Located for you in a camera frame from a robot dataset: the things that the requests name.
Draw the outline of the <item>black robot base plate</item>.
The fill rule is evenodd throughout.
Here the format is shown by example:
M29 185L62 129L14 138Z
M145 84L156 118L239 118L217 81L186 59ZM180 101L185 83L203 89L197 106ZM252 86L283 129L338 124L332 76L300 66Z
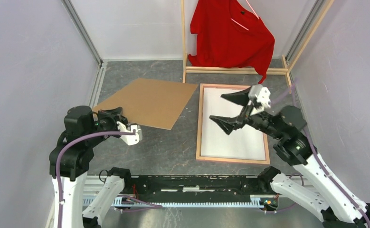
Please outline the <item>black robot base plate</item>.
M241 203L250 196L274 196L257 176L138 175L121 191L148 203Z

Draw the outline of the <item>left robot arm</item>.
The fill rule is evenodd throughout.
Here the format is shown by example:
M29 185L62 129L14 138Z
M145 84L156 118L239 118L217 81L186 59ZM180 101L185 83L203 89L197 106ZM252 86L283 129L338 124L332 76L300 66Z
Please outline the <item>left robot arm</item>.
M84 187L94 148L109 137L135 145L142 139L141 128L130 124L123 108L94 112L81 105L68 110L65 130L49 155L49 173L55 193L54 227L100 228L119 193L133 187L129 169L112 167L95 199L83 209Z

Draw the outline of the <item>brown cardboard backing board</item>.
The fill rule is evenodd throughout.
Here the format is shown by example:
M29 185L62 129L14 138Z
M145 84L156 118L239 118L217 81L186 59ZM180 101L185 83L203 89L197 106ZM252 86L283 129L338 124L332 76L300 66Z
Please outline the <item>brown cardboard backing board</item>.
M129 122L171 130L197 89L196 84L138 78L117 91L93 111L123 108Z

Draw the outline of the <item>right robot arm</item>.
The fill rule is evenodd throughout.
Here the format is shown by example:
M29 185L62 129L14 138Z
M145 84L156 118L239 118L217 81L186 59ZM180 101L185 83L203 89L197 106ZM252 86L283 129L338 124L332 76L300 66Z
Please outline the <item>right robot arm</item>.
M278 157L298 171L314 191L293 182L275 167L264 169L258 176L258 189L283 195L315 215L325 228L369 228L370 203L353 194L328 167L310 137L303 134L307 122L301 109L284 106L270 114L270 92L262 85L222 94L221 97L240 105L235 117L210 116L226 134L249 125L277 140L273 148Z

